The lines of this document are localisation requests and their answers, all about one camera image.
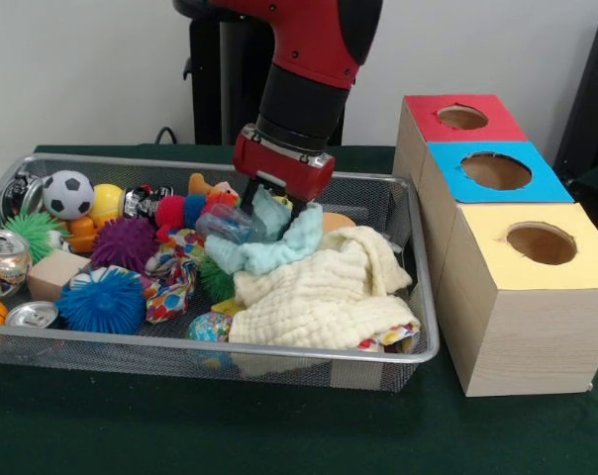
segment white wall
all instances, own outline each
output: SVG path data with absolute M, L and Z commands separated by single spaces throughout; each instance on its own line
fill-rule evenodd
M 170 0 L 0 0 L 0 170 L 38 143 L 193 140 Z
M 598 0 L 385 0 L 346 143 L 393 143 L 404 94 L 494 92 L 554 160 Z
M 405 93 L 496 92 L 554 157 L 598 0 L 384 0 L 345 143 L 394 144 Z M 0 172 L 38 143 L 193 139 L 170 0 L 0 0 Z

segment wire mesh basket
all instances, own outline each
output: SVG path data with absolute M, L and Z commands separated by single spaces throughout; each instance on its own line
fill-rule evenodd
M 18 170 L 47 176 L 63 169 L 79 171 L 92 183 L 112 183 L 121 188 L 170 185 L 177 194 L 187 193 L 189 175 L 196 171 L 202 172 L 210 183 L 229 181 L 237 190 L 246 186 L 246 179 L 225 165 L 34 154 L 17 161 L 6 172 L 0 181 L 0 199 Z M 392 176 L 337 173 L 319 202 L 324 211 L 342 213 L 358 225 L 371 226 L 404 249 L 399 256 L 401 264 L 414 279 L 405 297 L 422 324 L 411 353 L 185 339 L 191 321 L 211 306 L 204 292 L 196 291 L 186 314 L 157 325 L 145 323 L 135 335 L 0 327 L 0 363 L 399 391 L 418 364 L 433 358 L 439 347 L 416 192 L 407 181 Z M 28 291 L 23 290 L 5 303 L 12 308 L 28 300 Z M 256 367 L 258 376 L 246 375 L 245 365 Z

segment yellow box top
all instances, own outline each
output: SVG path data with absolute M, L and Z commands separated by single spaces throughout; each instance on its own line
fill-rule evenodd
M 499 289 L 598 289 L 598 230 L 580 205 L 459 207 Z

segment red robot arm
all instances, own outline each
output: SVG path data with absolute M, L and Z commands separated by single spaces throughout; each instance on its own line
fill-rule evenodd
M 211 0 L 270 24 L 275 52 L 255 125 L 239 135 L 236 169 L 251 183 L 283 190 L 293 214 L 328 185 L 324 150 L 378 25 L 382 0 Z

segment red box top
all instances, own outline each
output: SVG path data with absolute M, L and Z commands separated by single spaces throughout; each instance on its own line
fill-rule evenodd
M 405 101 L 428 143 L 528 141 L 494 94 L 405 96 Z

